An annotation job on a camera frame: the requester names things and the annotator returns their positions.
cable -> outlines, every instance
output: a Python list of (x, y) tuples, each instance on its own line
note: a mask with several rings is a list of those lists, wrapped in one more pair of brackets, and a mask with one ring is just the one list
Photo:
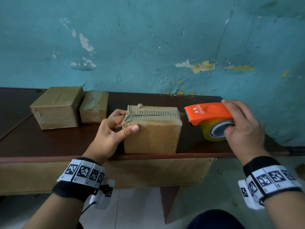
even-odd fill
[(83, 210), (83, 212), (81, 213), (81, 215), (82, 215), (90, 206), (92, 206), (93, 204), (96, 204), (96, 202), (93, 202), (93, 203), (91, 203), (89, 206), (87, 206), (86, 209)]

tape roll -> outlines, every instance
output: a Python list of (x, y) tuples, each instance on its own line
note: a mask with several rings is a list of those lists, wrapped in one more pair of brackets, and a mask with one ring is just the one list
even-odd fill
[(225, 128), (231, 124), (234, 124), (232, 119), (211, 119), (201, 121), (199, 126), (207, 140), (222, 141), (226, 139), (224, 136)]

box flap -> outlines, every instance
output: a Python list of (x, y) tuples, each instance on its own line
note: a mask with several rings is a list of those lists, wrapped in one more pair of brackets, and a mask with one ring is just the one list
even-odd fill
[(153, 107), (128, 105), (127, 114), (122, 124), (182, 125), (179, 111), (174, 107)]
[(50, 87), (30, 107), (71, 106), (80, 91), (83, 87)]
[(79, 109), (107, 110), (108, 92), (88, 91)]

fingernail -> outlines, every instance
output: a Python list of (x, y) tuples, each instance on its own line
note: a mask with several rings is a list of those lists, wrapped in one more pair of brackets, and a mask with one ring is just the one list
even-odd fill
[(133, 132), (137, 132), (137, 131), (139, 131), (139, 129), (140, 129), (139, 125), (135, 125), (132, 127)]

taped cardboard box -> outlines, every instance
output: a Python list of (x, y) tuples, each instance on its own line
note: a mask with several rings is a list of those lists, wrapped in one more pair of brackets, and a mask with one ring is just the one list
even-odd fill
[(30, 109), (41, 129), (78, 127), (83, 87), (51, 87)]
[(123, 128), (140, 131), (124, 140), (125, 154), (175, 154), (182, 122), (177, 108), (128, 105)]
[(88, 91), (79, 108), (83, 123), (99, 123), (107, 118), (108, 92)]

